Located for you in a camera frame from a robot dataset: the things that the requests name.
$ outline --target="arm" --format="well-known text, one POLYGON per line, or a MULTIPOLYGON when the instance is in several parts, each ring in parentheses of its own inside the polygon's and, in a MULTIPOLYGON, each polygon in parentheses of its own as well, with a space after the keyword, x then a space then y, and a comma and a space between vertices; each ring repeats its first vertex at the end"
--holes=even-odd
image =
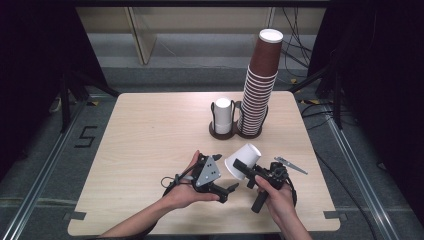
POLYGON ((277 190, 258 175, 255 176, 255 181, 260 187, 259 191, 265 190, 269 193, 265 203, 284 238, 287 240, 312 239, 297 216, 290 187, 284 184, 280 190, 277 190))
MULTIPOLYGON (((196 151, 187 168, 191 167, 197 162, 198 156, 199 151, 196 151)), ((122 237, 136 235, 145 231, 154 225, 160 218, 175 209, 185 208, 197 201, 217 200, 219 200, 219 197, 215 194, 198 193, 193 189, 191 184, 180 184, 175 186, 167 195, 152 205, 119 223, 115 227, 106 231, 100 237, 122 237)))

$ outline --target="wooden table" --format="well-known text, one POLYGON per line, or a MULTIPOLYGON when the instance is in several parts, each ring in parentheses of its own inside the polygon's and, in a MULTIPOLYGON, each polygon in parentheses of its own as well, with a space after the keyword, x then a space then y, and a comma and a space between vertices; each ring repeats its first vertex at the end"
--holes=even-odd
MULTIPOLYGON (((246 143, 261 151, 257 164, 262 167, 269 168, 274 157, 282 156, 307 170, 304 175, 288 168, 298 194, 298 215, 309 231, 337 230, 340 221, 324 216, 335 208, 292 93, 272 93, 259 137, 217 140, 208 130, 210 105, 223 96, 238 101, 243 92, 122 94, 75 209, 86 216, 71 220, 69 234, 101 234, 147 207, 162 196, 161 179, 181 173, 197 149, 223 155, 217 161, 222 174, 217 185, 238 182, 224 160, 246 143)), ((152 234, 278 232, 265 205, 259 214, 250 210, 257 192, 246 187, 247 179, 239 182, 226 203, 198 202, 173 211, 152 234)))

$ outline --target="black handle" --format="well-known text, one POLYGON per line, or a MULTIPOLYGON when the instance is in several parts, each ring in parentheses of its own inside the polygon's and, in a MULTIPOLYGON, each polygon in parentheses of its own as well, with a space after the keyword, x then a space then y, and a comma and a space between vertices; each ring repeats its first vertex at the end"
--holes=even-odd
POLYGON ((253 206, 251 208, 253 212, 259 213, 261 211, 261 208, 264 205, 266 199, 268 198, 268 195, 269 194, 268 194, 267 191, 263 191, 263 192, 260 192, 258 194, 258 196, 256 197, 256 200, 253 203, 253 206))

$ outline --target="white paper cup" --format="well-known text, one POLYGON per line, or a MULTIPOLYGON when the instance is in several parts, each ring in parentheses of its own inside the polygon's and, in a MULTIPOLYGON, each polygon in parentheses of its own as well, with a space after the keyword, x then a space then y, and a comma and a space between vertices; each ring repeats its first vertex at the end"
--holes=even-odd
POLYGON ((253 144, 246 143, 230 157, 225 159, 225 166, 235 178, 243 180, 246 176, 233 166, 236 159, 242 161, 248 168, 252 168, 261 156, 261 152, 259 152, 253 144))
POLYGON ((227 134, 231 131, 233 123, 227 125, 212 124, 212 129, 218 134, 227 134))
POLYGON ((214 109, 213 109, 214 115, 215 115, 215 121, 214 125, 216 126, 216 133, 219 134, 225 134, 228 133, 231 129, 228 129, 227 132, 225 129, 227 129, 228 125, 232 124, 232 118, 231 118, 231 100, 228 98, 219 98, 214 102, 214 109))

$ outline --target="wire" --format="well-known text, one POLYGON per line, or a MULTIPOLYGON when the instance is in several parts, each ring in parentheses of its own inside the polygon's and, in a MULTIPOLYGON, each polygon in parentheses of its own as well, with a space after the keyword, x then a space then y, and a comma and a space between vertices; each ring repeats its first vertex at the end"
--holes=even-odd
POLYGON ((298 25, 297 25, 298 8, 297 7, 294 8, 294 25, 290 21, 285 9, 282 8, 282 10, 283 10, 284 16, 287 19, 287 22, 289 23, 290 29, 292 31, 292 34, 290 36, 289 41, 288 42, 284 41, 285 43, 287 43, 287 48, 285 50, 284 49, 282 50, 282 53, 284 53, 284 66, 286 67, 286 70, 287 70, 287 72, 289 72, 289 74, 291 74, 295 77, 306 77, 306 76, 299 76, 299 75, 292 73, 289 70, 289 68, 287 67, 287 56, 290 57, 291 59, 293 59, 294 61, 296 61, 297 63, 301 64, 305 68, 309 67, 309 62, 310 62, 310 57, 309 57, 307 51, 311 52, 311 50, 309 50, 309 49, 307 49, 306 47, 303 46, 303 44, 300 40, 300 37, 299 37, 299 28, 298 28, 298 25), (298 45, 292 44, 293 38, 296 40, 298 45), (305 63, 303 63, 299 59, 293 57, 291 54, 288 54, 290 47, 296 47, 296 48, 299 48, 301 50, 301 54, 302 54, 303 58, 305 59, 305 63))
POLYGON ((330 119, 331 119, 331 118, 327 118, 327 120, 325 120, 324 122, 322 122, 322 123, 320 123, 320 124, 318 124, 318 125, 315 125, 315 126, 309 127, 309 128, 307 128, 306 130, 311 130, 311 129, 314 129, 314 128, 317 128, 317 127, 321 127, 322 125, 324 125, 325 123, 327 123, 330 119))
POLYGON ((343 187, 343 189, 346 191, 346 193, 349 195, 349 197, 352 199, 353 203, 358 207, 361 214, 364 216, 365 221, 368 224, 368 227, 371 230, 371 234, 374 239, 377 239, 377 235, 375 233, 375 229, 371 224, 370 219, 366 215, 364 209, 362 209, 361 205, 358 203, 356 198, 353 196, 353 194, 349 191, 349 189, 346 187, 346 185, 343 183, 343 181, 340 179, 340 177, 336 174, 336 172, 328 165, 326 161, 318 154, 318 152, 314 149, 315 155, 318 157, 318 159, 327 167, 327 169, 333 174, 333 176, 337 179, 337 181, 340 183, 340 185, 343 187))
POLYGON ((313 117, 313 116, 322 115, 322 114, 331 114, 333 112, 334 112, 333 110, 320 111, 320 112, 304 115, 304 116, 302 116, 302 118, 313 117))
POLYGON ((171 177, 164 177, 164 178, 162 178, 162 180, 160 181, 160 184, 162 185, 162 187, 164 187, 164 188, 168 188, 169 187, 169 185, 168 186, 165 186, 164 184, 163 184, 163 181, 165 180, 165 179, 171 179, 173 182, 176 182, 177 183, 177 185, 178 184, 190 184, 190 183, 182 183, 182 182, 180 182, 180 180, 181 179, 183 179, 184 177, 185 177, 185 175, 187 175, 187 173, 189 173, 191 170, 193 170, 195 167, 197 167, 199 165, 199 163, 197 162, 196 164, 194 164, 193 166, 191 166, 191 167, 189 167, 189 168, 187 168, 183 173, 181 173, 181 174, 176 174, 175 175, 175 178, 171 178, 171 177))
POLYGON ((302 112, 300 113, 301 116, 303 116, 303 114, 306 112, 306 110, 308 110, 311 107, 315 107, 315 106, 322 106, 322 105, 332 105, 332 103, 318 103, 318 104, 311 104, 309 106, 307 106, 305 109, 302 110, 302 112))

